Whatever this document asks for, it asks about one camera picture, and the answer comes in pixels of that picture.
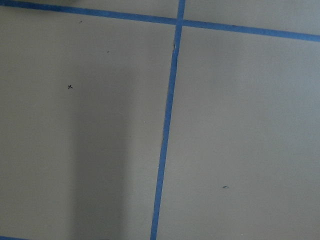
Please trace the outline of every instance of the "painter's tape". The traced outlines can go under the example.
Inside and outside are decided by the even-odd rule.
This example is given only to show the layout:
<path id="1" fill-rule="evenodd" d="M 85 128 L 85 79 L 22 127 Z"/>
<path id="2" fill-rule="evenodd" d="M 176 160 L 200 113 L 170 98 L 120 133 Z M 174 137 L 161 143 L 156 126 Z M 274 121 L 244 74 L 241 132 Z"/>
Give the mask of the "painter's tape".
<path id="1" fill-rule="evenodd" d="M 193 20 L 183 20 L 183 26 L 320 42 L 320 35 L 312 35 L 312 34 L 291 32 L 291 31 L 272 30 L 272 29 L 266 29 L 266 28 L 237 26 L 237 25 L 193 21 Z"/>
<path id="2" fill-rule="evenodd" d="M 25 240 L 25 239 L 8 237 L 8 236 L 0 236 L 0 240 Z"/>
<path id="3" fill-rule="evenodd" d="M 116 12 L 116 11 L 88 9 L 88 8 L 80 8 L 80 7 L 72 7 L 72 6 L 48 5 L 48 4 L 40 4 L 40 3 L 32 3 L 32 2 L 24 2 L 24 1 L 0 0 L 0 6 L 62 12 L 62 13 L 69 13 L 69 14 L 89 15 L 89 16 L 97 16 L 97 17 L 113 18 L 113 19 L 135 20 L 135 21 L 158 23 L 158 24 L 175 25 L 177 21 L 175 18 L 170 18 L 170 17 L 122 13 L 122 12 Z"/>
<path id="4" fill-rule="evenodd" d="M 157 180 L 156 180 L 156 189 L 155 189 L 155 198 L 154 198 L 153 218 L 152 218 L 152 224 L 151 224 L 150 240 L 157 239 L 161 196 L 162 196 L 162 189 L 163 189 L 163 183 L 164 183 L 168 140 L 169 140 L 169 132 L 170 132 L 171 113 L 172 113 L 172 106 L 173 106 L 173 101 L 174 101 L 174 92 L 175 92 L 177 66 L 178 66 L 178 56 L 179 56 L 179 50 L 180 50 L 181 33 L 182 33 L 183 19 L 184 19 L 184 13 L 185 13 L 185 4 L 186 4 L 186 0 L 179 0 L 177 21 L 176 21 L 175 33 L 174 33 L 174 46 L 175 47 L 172 52 L 172 58 L 171 58 L 171 69 L 170 69 L 168 93 L 167 93 L 166 105 L 165 105 L 163 138 L 162 138 L 162 145 L 161 145 L 161 151 L 160 151 L 158 175 L 157 175 Z"/>

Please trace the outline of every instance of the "blue grid line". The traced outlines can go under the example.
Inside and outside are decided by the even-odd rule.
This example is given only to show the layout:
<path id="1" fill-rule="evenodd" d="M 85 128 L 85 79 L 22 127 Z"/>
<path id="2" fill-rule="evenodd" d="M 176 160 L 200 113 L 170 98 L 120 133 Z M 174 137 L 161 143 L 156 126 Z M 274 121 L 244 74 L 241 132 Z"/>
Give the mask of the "blue grid line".
<path id="1" fill-rule="evenodd" d="M 183 20 L 183 26 L 320 42 L 320 35 L 298 33 L 298 32 L 292 32 L 292 31 L 272 30 L 272 29 L 258 28 L 258 27 L 237 26 L 237 25 L 193 21 L 193 20 Z"/>
<path id="2" fill-rule="evenodd" d="M 170 69 L 170 76 L 169 76 L 166 106 L 165 106 L 163 137 L 162 137 L 158 175 L 157 175 L 156 188 L 155 188 L 150 240 L 157 239 L 161 196 L 162 196 L 162 189 L 163 189 L 163 183 L 164 183 L 171 113 L 172 113 L 172 106 L 174 101 L 174 92 L 175 92 L 176 75 L 177 75 L 177 67 L 178 67 L 178 56 L 179 56 L 179 49 L 180 49 L 183 19 L 184 19 L 184 13 L 185 13 L 185 4 L 186 4 L 186 0 L 179 0 L 177 21 L 176 21 L 175 33 L 174 33 L 174 50 L 172 52 L 172 58 L 171 58 L 171 69 Z"/>
<path id="3" fill-rule="evenodd" d="M 25 239 L 8 237 L 8 236 L 0 236 L 0 240 L 25 240 Z"/>
<path id="4" fill-rule="evenodd" d="M 134 21 L 169 24 L 169 25 L 176 25 L 177 23 L 177 19 L 170 18 L 170 17 L 122 13 L 122 12 L 116 12 L 116 11 L 88 9 L 88 8 L 80 8 L 80 7 L 72 7 L 72 6 L 48 5 L 48 4 L 31 3 L 31 2 L 15 1 L 15 0 L 0 0 L 0 6 L 24 8 L 24 9 L 35 9 L 35 10 L 43 10 L 43 11 L 53 11 L 53 12 L 63 12 L 63 13 L 70 13 L 70 14 L 89 15 L 89 16 L 96 16 L 96 17 L 134 20 Z M 264 36 L 272 36 L 272 37 L 287 38 L 287 39 L 320 42 L 320 35 L 292 32 L 292 31 L 272 30 L 267 28 L 248 27 L 248 26 L 239 26 L 239 25 L 230 25 L 230 24 L 221 24 L 221 23 L 214 23 L 214 22 L 194 21 L 194 20 L 183 20 L 182 25 L 186 27 L 194 27 L 194 28 L 202 28 L 202 29 L 212 29 L 212 30 L 236 32 L 236 33 L 246 33 L 246 34 L 264 35 Z"/>
<path id="5" fill-rule="evenodd" d="M 48 4 L 40 4 L 40 3 L 25 2 L 25 1 L 0 0 L 0 6 L 22 8 L 22 9 L 35 9 L 35 10 L 52 11 L 52 12 L 62 12 L 62 13 L 69 13 L 69 14 L 89 15 L 89 16 L 113 18 L 113 19 L 135 20 L 135 21 L 158 23 L 158 24 L 176 25 L 176 22 L 177 22 L 175 18 L 170 18 L 170 17 L 122 13 L 122 12 L 116 12 L 116 11 L 97 10 L 97 9 L 80 8 L 80 7 L 73 7 L 73 6 L 48 5 Z"/>

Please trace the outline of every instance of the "beige floor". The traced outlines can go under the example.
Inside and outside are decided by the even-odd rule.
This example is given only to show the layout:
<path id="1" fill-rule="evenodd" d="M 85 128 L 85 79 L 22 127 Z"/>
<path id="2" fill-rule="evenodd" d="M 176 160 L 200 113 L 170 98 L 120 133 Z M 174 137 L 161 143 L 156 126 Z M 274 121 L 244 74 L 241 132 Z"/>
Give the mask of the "beige floor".
<path id="1" fill-rule="evenodd" d="M 178 8 L 26 2 L 168 18 Z M 184 19 L 320 34 L 319 9 L 187 0 Z M 0 236 L 150 239 L 174 35 L 0 6 Z M 319 42 L 183 27 L 158 240 L 320 239 L 319 56 Z"/>

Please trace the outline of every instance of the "blue tape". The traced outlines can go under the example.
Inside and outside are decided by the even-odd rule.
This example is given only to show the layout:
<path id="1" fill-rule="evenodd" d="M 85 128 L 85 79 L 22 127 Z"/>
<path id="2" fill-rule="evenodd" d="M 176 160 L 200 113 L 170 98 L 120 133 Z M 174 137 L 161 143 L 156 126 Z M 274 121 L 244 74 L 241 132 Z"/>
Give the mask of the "blue tape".
<path id="1" fill-rule="evenodd" d="M 25 239 L 8 237 L 8 236 L 0 236 L 0 240 L 25 240 Z"/>
<path id="2" fill-rule="evenodd" d="M 177 19 L 170 18 L 170 17 L 122 13 L 122 12 L 116 12 L 116 11 L 96 10 L 96 9 L 71 7 L 71 6 L 48 5 L 48 4 L 14 1 L 14 0 L 0 0 L 0 6 L 24 8 L 24 9 L 36 9 L 36 10 L 53 11 L 53 12 L 63 12 L 63 13 L 70 13 L 70 14 L 89 15 L 89 16 L 97 16 L 97 17 L 104 17 L 104 18 L 134 20 L 134 21 L 169 24 L 169 25 L 175 25 L 177 23 Z M 202 29 L 213 29 L 213 30 L 229 31 L 229 32 L 236 32 L 236 33 L 265 35 L 265 36 L 272 36 L 272 37 L 279 37 L 279 38 L 320 42 L 320 35 L 305 34 L 305 33 L 299 33 L 299 32 L 291 32 L 291 31 L 272 30 L 272 29 L 266 29 L 266 28 L 238 26 L 238 25 L 229 25 L 229 24 L 193 21 L 193 20 L 183 20 L 182 25 L 186 27 L 194 27 L 194 28 L 202 28 Z"/>
<path id="3" fill-rule="evenodd" d="M 62 13 L 69 13 L 69 14 L 89 15 L 89 16 L 97 16 L 97 17 L 105 17 L 105 18 L 113 18 L 113 19 L 135 20 L 135 21 L 158 23 L 158 24 L 175 25 L 177 22 L 175 18 L 170 18 L 170 17 L 122 13 L 122 12 L 116 12 L 116 11 L 96 10 L 96 9 L 88 9 L 88 8 L 80 8 L 80 7 L 72 7 L 72 6 L 48 5 L 48 4 L 40 4 L 40 3 L 32 3 L 32 2 L 24 2 L 24 1 L 13 1 L 13 0 L 0 0 L 0 6 L 62 12 Z"/>
<path id="4" fill-rule="evenodd" d="M 220 24 L 220 23 L 214 23 L 214 22 L 193 21 L 193 20 L 183 20 L 183 26 L 320 42 L 320 35 L 312 35 L 312 34 L 291 32 L 291 31 L 271 30 L 271 29 L 257 28 L 257 27 L 236 26 L 236 25 Z"/>
<path id="5" fill-rule="evenodd" d="M 180 50 L 181 33 L 182 33 L 183 19 L 184 19 L 184 13 L 185 13 L 185 4 L 186 4 L 186 0 L 179 0 L 177 21 L 176 21 L 175 33 L 174 33 L 175 48 L 172 52 L 172 58 L 171 58 L 171 69 L 170 69 L 170 76 L 169 76 L 168 93 L 166 98 L 166 106 L 165 106 L 163 138 L 162 138 L 162 145 L 161 145 L 161 151 L 160 151 L 158 175 L 156 180 L 150 240 L 157 239 L 160 204 L 161 204 L 161 196 L 162 196 L 162 189 L 163 189 L 163 183 L 164 183 L 171 113 L 172 113 L 172 106 L 173 106 L 173 100 L 174 100 L 178 56 L 179 56 L 179 50 Z"/>

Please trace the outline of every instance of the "gray surface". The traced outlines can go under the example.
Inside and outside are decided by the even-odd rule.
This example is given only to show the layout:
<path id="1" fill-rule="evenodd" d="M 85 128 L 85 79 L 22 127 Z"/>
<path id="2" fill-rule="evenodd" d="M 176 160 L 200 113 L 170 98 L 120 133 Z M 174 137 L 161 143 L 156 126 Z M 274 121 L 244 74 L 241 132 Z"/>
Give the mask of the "gray surface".
<path id="1" fill-rule="evenodd" d="M 318 0 L 186 0 L 184 19 L 320 34 Z"/>
<path id="2" fill-rule="evenodd" d="M 179 0 L 24 0 L 24 2 L 175 18 Z"/>
<path id="3" fill-rule="evenodd" d="M 183 29 L 158 240 L 320 239 L 319 56 Z"/>
<path id="4" fill-rule="evenodd" d="M 0 236 L 148 239 L 175 27 L 0 16 Z"/>

